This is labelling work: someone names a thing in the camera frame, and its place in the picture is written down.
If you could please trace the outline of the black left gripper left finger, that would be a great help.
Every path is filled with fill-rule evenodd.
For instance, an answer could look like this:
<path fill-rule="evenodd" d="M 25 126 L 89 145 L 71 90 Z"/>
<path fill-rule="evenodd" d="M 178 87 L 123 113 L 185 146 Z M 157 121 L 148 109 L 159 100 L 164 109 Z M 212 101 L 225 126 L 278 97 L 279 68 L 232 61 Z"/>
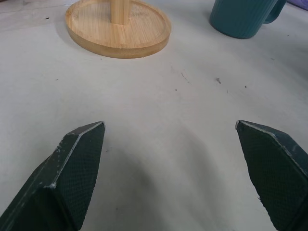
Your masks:
<path fill-rule="evenodd" d="M 97 180 L 105 124 L 67 133 L 29 176 L 0 218 L 2 231 L 78 231 Z"/>

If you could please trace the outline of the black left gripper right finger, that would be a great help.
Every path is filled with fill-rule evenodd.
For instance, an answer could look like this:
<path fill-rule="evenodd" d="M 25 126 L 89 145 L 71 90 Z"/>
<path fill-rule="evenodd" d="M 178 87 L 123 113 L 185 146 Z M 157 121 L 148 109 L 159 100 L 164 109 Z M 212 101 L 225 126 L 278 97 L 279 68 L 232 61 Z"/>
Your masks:
<path fill-rule="evenodd" d="M 308 154 L 287 133 L 239 120 L 249 177 L 278 231 L 308 229 Z"/>

